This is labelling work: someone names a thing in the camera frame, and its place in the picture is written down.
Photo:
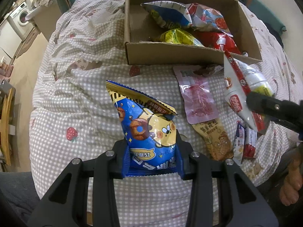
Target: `candy wrapper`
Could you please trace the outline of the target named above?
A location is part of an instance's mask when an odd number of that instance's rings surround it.
[[[141,6],[150,13],[157,25],[169,30],[175,28],[189,28],[192,24],[187,8],[177,2],[155,1],[141,3]]]
[[[222,14],[199,3],[185,5],[192,20],[192,27],[198,31],[219,31],[232,37]]]
[[[224,57],[225,100],[230,107],[256,132],[265,129],[261,115],[252,112],[246,104],[246,96],[258,92],[266,96],[274,94],[264,76],[247,64],[235,60],[225,51]]]
[[[229,52],[241,55],[241,51],[234,43],[234,40],[224,33],[196,31],[194,35],[205,47],[221,51],[228,50]]]
[[[233,146],[219,119],[192,125],[204,139],[206,147],[214,160],[233,157]]]
[[[233,160],[239,166],[241,165],[242,158],[243,158],[244,139],[245,139],[245,128],[238,121],[236,136],[234,139],[234,158],[233,158]]]
[[[175,109],[132,88],[106,81],[129,145],[128,176],[172,173],[175,168]]]
[[[245,129],[244,158],[254,158],[256,152],[257,133],[247,127]]]
[[[209,92],[207,79],[194,74],[200,66],[174,66],[179,82],[187,121],[190,124],[202,123],[218,117],[215,101]]]
[[[198,4],[181,4],[173,1],[141,3],[157,25],[167,29],[187,29],[223,32],[232,37],[222,14],[210,7]]]
[[[222,69],[224,69],[223,66],[211,64],[207,66],[201,66],[200,69],[194,71],[194,74],[201,75],[203,77],[209,77],[220,72]]]
[[[163,33],[160,37],[161,42],[170,44],[187,44],[204,47],[195,37],[182,29],[173,29]]]

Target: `strawberry print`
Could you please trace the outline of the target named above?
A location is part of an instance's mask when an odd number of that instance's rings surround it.
[[[66,139],[69,141],[75,141],[76,138],[78,137],[78,132],[75,130],[74,127],[69,127],[66,130]]]
[[[129,70],[129,76],[134,77],[140,75],[140,67],[139,66],[131,66],[131,69]]]

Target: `bed sheet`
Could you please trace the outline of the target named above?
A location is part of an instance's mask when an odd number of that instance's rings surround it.
[[[175,124],[195,150],[207,156],[202,137],[186,120],[184,103],[172,66],[139,66],[135,74],[124,50],[125,0],[76,0],[58,20],[47,46],[33,94],[30,120],[30,159],[34,183],[42,197],[75,157],[96,158],[123,139],[118,113],[105,88],[107,79],[143,91],[176,108]],[[287,56],[265,25],[241,4],[258,41],[263,62],[252,65],[267,78],[276,98],[296,103],[302,83]],[[209,77],[219,118],[231,140],[239,117],[224,100],[223,73]],[[78,137],[66,138],[69,127]],[[241,168],[258,186],[277,168],[293,142],[287,129],[270,123],[257,142],[256,160]],[[92,180],[88,210],[91,211]],[[177,174],[115,180],[121,226],[185,226],[191,181]],[[214,186],[214,211],[218,197]]]

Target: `barcode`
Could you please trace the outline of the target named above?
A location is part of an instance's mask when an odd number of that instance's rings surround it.
[[[182,78],[191,77],[193,72],[191,70],[180,70]]]

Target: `yellow snack package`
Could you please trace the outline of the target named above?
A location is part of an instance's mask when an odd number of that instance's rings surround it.
[[[160,36],[161,42],[170,44],[186,44],[204,47],[198,39],[182,29],[166,31]]]
[[[225,160],[234,156],[233,146],[219,119],[192,125],[206,143],[214,160]]]

